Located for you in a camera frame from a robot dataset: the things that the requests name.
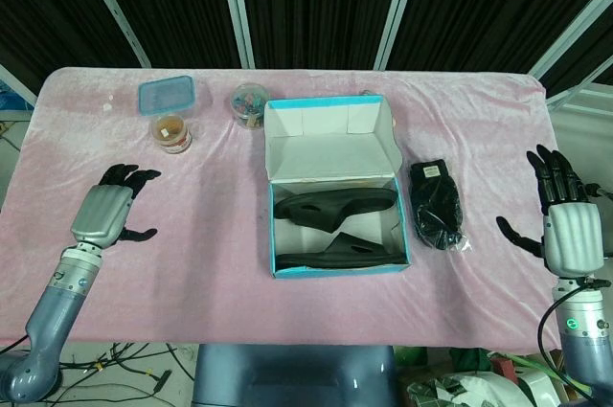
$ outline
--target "black robotic finger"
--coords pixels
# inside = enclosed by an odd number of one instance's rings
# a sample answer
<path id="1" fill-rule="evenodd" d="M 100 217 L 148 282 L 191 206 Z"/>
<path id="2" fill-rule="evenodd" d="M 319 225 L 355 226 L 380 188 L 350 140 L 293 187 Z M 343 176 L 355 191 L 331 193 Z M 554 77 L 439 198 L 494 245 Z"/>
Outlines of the black robotic finger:
<path id="1" fill-rule="evenodd" d="M 157 229 L 155 228 L 149 228 L 145 232 L 141 233 L 141 232 L 135 232 L 134 230 L 128 230 L 126 227 L 124 227 L 124 229 L 120 233 L 117 240 L 135 241 L 135 242 L 147 241 L 148 239 L 151 239 L 152 237 L 154 237 L 156 233 L 157 233 Z"/>
<path id="2" fill-rule="evenodd" d="M 556 156 L 541 144 L 536 146 L 536 152 L 543 159 L 545 166 L 550 170 L 550 175 L 554 184 L 554 191 L 556 192 L 556 203 L 566 201 L 568 194 L 566 191 L 565 176 L 562 173 L 561 165 Z"/>
<path id="3" fill-rule="evenodd" d="M 568 194 L 569 201 L 578 201 L 579 200 L 579 190 L 577 188 L 577 181 L 579 178 L 573 171 L 573 167 L 568 162 L 566 157 L 562 155 L 559 151 L 554 150 L 552 152 L 557 162 L 560 165 L 560 169 L 562 171 L 562 176 L 564 178 L 564 182 L 566 183 L 566 191 Z"/>
<path id="4" fill-rule="evenodd" d="M 113 175 L 115 175 L 115 173 L 120 170 L 121 168 L 123 168 L 125 165 L 120 164 L 120 165 L 113 165 L 111 166 L 108 170 L 106 170 L 106 172 L 102 175 L 102 179 L 100 179 L 100 182 L 98 183 L 98 185 L 110 185 L 109 181 L 111 180 L 111 177 Z"/>
<path id="5" fill-rule="evenodd" d="M 509 222 L 501 216 L 496 217 L 496 223 L 498 228 L 512 244 L 517 247 L 521 247 L 524 251 L 530 252 L 533 256 L 542 258 L 541 244 L 529 237 L 522 237 L 516 231 L 514 231 Z"/>
<path id="6" fill-rule="evenodd" d="M 526 153 L 528 161 L 534 168 L 536 180 L 538 182 L 538 196 L 540 197 L 540 208 L 543 214 L 547 214 L 549 207 L 556 202 L 556 191 L 552 183 L 550 170 L 545 163 L 531 151 Z"/>
<path id="7" fill-rule="evenodd" d="M 123 185 L 132 189 L 132 199 L 143 189 L 148 180 L 153 180 L 162 175 L 159 170 L 137 170 L 130 175 Z"/>
<path id="8" fill-rule="evenodd" d="M 102 176 L 99 185 L 122 185 L 125 178 L 138 169 L 138 165 L 113 165 Z"/>
<path id="9" fill-rule="evenodd" d="M 578 194 L 577 201 L 580 201 L 582 203 L 587 203 L 589 201 L 587 197 L 587 190 L 585 189 L 583 182 L 581 182 L 578 176 L 577 176 L 576 182 L 577 182 L 577 194 Z"/>

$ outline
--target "pleated black curtain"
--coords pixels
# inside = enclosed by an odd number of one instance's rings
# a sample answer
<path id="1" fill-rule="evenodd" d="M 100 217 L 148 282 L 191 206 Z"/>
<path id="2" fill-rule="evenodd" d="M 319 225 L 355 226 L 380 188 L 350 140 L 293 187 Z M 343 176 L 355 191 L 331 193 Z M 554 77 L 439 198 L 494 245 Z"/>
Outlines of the pleated black curtain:
<path id="1" fill-rule="evenodd" d="M 372 69 L 391 0 L 245 0 L 258 68 Z"/>
<path id="2" fill-rule="evenodd" d="M 65 66 L 137 67 L 102 0 L 0 0 L 0 63 L 35 94 Z"/>
<path id="3" fill-rule="evenodd" d="M 609 7 L 543 76 L 541 82 L 547 88 L 547 95 L 554 96 L 581 83 L 611 56 L 613 56 L 613 7 Z M 611 83 L 612 76 L 613 73 L 609 70 L 596 81 Z"/>
<path id="4" fill-rule="evenodd" d="M 240 66 L 227 0 L 117 0 L 154 67 Z"/>
<path id="5" fill-rule="evenodd" d="M 525 73 L 588 1 L 409 0 L 387 68 Z"/>
<path id="6" fill-rule="evenodd" d="M 613 67 L 609 67 L 596 79 L 596 83 L 613 84 Z"/>

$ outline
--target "glove in plastic bag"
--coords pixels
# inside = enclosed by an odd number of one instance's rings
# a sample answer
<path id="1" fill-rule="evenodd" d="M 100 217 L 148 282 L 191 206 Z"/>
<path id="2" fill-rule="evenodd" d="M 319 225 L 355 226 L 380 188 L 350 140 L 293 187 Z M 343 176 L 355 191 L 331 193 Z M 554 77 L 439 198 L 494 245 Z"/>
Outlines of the glove in plastic bag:
<path id="1" fill-rule="evenodd" d="M 411 206 L 418 237 L 437 249 L 466 248 L 462 207 L 444 160 L 411 166 Z"/>

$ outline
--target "cable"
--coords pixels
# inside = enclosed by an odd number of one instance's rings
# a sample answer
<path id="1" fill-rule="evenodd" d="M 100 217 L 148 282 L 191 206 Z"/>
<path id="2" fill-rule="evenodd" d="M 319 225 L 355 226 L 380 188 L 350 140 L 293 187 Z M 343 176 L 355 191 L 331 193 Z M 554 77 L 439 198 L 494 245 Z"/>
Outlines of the cable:
<path id="1" fill-rule="evenodd" d="M 132 360 L 137 360 L 137 359 L 146 359 L 148 357 L 153 357 L 153 356 L 159 356 L 160 354 L 168 354 L 170 351 L 169 350 L 165 350 L 165 351 L 157 351 L 157 352 L 152 352 L 150 354 L 143 354 L 142 356 L 128 356 L 128 357 L 124 357 L 124 358 L 120 358 L 120 361 L 125 362 L 125 361 L 132 361 Z M 61 368 L 65 369 L 65 370 L 83 370 L 86 369 L 88 367 L 93 367 L 94 364 L 96 364 L 97 361 L 90 361 L 90 362 L 61 362 Z M 108 359 L 102 359 L 101 362 L 108 362 Z M 111 366 L 115 366 L 117 365 L 116 363 L 110 362 L 108 364 L 108 367 Z"/>
<path id="2" fill-rule="evenodd" d="M 68 404 L 70 402 L 111 402 L 113 404 L 119 404 L 120 402 L 129 402 L 130 400 L 143 400 L 143 399 L 149 399 L 150 397 L 153 397 L 153 395 L 139 396 L 139 397 L 128 397 L 126 399 L 72 399 L 72 400 L 60 400 L 60 401 L 56 401 L 55 403 L 53 403 L 52 406 L 56 405 L 56 404 Z"/>
<path id="3" fill-rule="evenodd" d="M 13 348 L 15 348 L 17 345 L 19 345 L 21 342 L 23 342 L 24 340 L 26 340 L 28 338 L 28 335 L 24 335 L 23 337 L 21 337 L 19 340 L 17 340 L 15 343 L 11 343 L 10 345 L 8 345 L 6 348 L 3 348 L 0 350 L 0 354 L 4 354 L 7 351 L 12 350 Z"/>
<path id="4" fill-rule="evenodd" d="M 62 392 L 61 395 L 59 395 L 59 397 L 56 400 L 51 400 L 49 399 L 48 402 L 53 402 L 53 404 L 51 404 L 50 407 L 54 407 L 54 405 L 59 404 L 59 400 L 62 399 L 66 393 L 68 393 L 70 390 L 72 390 L 73 388 L 75 388 L 77 385 L 79 385 L 80 383 L 82 383 L 83 381 L 87 380 L 88 378 L 91 378 L 92 376 L 94 376 L 96 373 L 98 373 L 99 371 L 94 371 L 91 373 L 88 373 L 86 376 L 84 376 L 83 378 L 80 378 L 79 380 L 77 380 L 75 383 L 73 383 L 72 385 L 70 385 L 68 388 L 66 388 L 65 391 Z"/>
<path id="5" fill-rule="evenodd" d="M 149 343 L 145 343 L 142 347 L 140 347 L 138 350 L 136 350 L 130 356 L 128 356 L 126 359 L 124 359 L 124 361 L 129 360 L 129 359 L 136 359 L 134 356 L 136 356 L 138 353 L 142 352 L 148 346 L 149 346 Z"/>
<path id="6" fill-rule="evenodd" d="M 540 323 L 538 323 L 538 333 L 536 335 L 536 340 L 538 342 L 538 349 L 540 350 L 540 354 L 543 356 L 543 358 L 545 359 L 545 362 L 547 363 L 547 365 L 549 366 L 549 368 L 554 371 L 556 373 L 557 376 L 559 376 L 559 378 L 566 383 L 569 386 L 572 386 L 580 395 L 582 395 L 583 397 L 585 397 L 587 400 L 589 400 L 592 404 L 594 404 L 596 407 L 600 407 L 600 404 L 596 401 L 596 399 L 594 399 L 593 397 L 591 397 L 589 394 L 587 394 L 584 390 L 582 390 L 581 388 L 579 388 L 575 383 L 573 383 L 570 378 L 568 378 L 568 376 L 566 376 L 565 373 L 559 371 L 556 367 L 556 365 L 551 361 L 550 357 L 548 357 L 547 352 L 545 351 L 545 347 L 543 346 L 543 329 L 545 328 L 545 323 L 547 323 L 547 319 L 551 316 L 551 314 L 556 310 L 556 308 L 558 308 L 560 305 L 562 305 L 564 302 L 566 302 L 568 299 L 570 299 L 571 297 L 579 294 L 581 291 L 590 288 L 591 284 L 590 283 L 584 283 L 582 285 L 580 285 L 577 289 L 570 291 L 568 294 L 563 295 L 561 298 L 557 299 L 553 305 L 551 305 L 547 311 L 545 311 L 545 314 L 543 314 L 543 317 L 540 320 Z"/>
<path id="7" fill-rule="evenodd" d="M 100 385 L 85 385 L 85 386 L 76 386 L 76 389 L 86 389 L 86 388 L 106 388 L 106 387 L 111 387 L 111 386 L 121 386 L 124 388 L 129 388 L 131 390 L 134 391 L 138 391 L 139 393 L 142 393 L 144 395 L 148 395 L 148 392 L 145 390 L 141 390 L 140 388 L 137 388 L 135 386 L 131 386 L 131 385 L 125 385 L 124 383 L 102 383 Z M 172 402 L 169 402 L 165 399 L 162 399 L 160 397 L 156 397 L 156 396 L 151 396 L 151 398 L 155 399 L 155 400 L 159 400 L 160 402 L 164 402 L 166 405 L 169 405 L 170 407 L 176 407 Z M 92 399 L 80 399 L 81 401 L 86 401 L 86 400 L 92 400 Z"/>
<path id="8" fill-rule="evenodd" d="M 132 372 L 132 373 L 138 373 L 140 375 L 146 375 L 146 376 L 150 376 L 151 378 L 153 378 L 155 381 L 160 381 L 160 377 L 154 375 L 153 373 L 149 373 L 149 372 L 144 372 L 144 371 L 139 371 L 138 369 L 132 369 L 131 367 L 128 367 L 127 365 L 125 365 L 122 361 L 120 361 L 118 359 L 118 357 L 121 354 L 117 354 L 115 352 L 115 347 L 119 345 L 117 343 L 113 344 L 113 347 L 111 348 L 111 357 L 113 358 L 113 361 L 117 362 L 117 364 L 119 365 L 119 367 L 121 367 L 122 369 L 124 369 L 125 371 L 128 372 Z"/>
<path id="9" fill-rule="evenodd" d="M 193 376 L 188 372 L 188 370 L 183 366 L 183 364 L 181 364 L 181 361 L 179 361 L 179 358 L 176 357 L 176 354 L 174 354 L 174 348 L 170 346 L 170 344 L 166 344 L 167 348 L 169 349 L 170 355 L 172 356 L 172 358 L 176 361 L 176 363 L 179 365 L 179 367 L 181 368 L 181 370 L 185 373 L 185 375 L 187 375 L 191 381 L 194 381 Z"/>

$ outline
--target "pink tablecloth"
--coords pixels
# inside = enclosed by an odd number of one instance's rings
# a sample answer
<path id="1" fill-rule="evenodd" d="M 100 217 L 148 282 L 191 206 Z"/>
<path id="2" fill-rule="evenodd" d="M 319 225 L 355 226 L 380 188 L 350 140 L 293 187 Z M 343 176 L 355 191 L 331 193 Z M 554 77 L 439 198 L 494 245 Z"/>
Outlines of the pink tablecloth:
<path id="1" fill-rule="evenodd" d="M 163 153 L 137 114 L 143 81 L 190 75 L 193 144 Z M 240 84 L 275 98 L 384 94 L 407 166 L 444 158 L 463 199 L 463 253 L 423 246 L 402 273 L 274 280 L 268 271 L 263 132 L 237 126 L 227 100 Z M 544 90 L 506 74 L 116 70 L 53 73 L 38 98 L 0 214 L 0 338 L 24 325 L 89 187 L 114 163 L 162 171 L 135 201 L 129 228 L 149 242 L 104 252 L 73 340 L 397 344 L 536 348 L 554 277 L 510 245 L 495 217 L 539 238 L 536 182 L 525 152 L 555 138 Z M 547 329 L 556 344 L 556 329 Z"/>

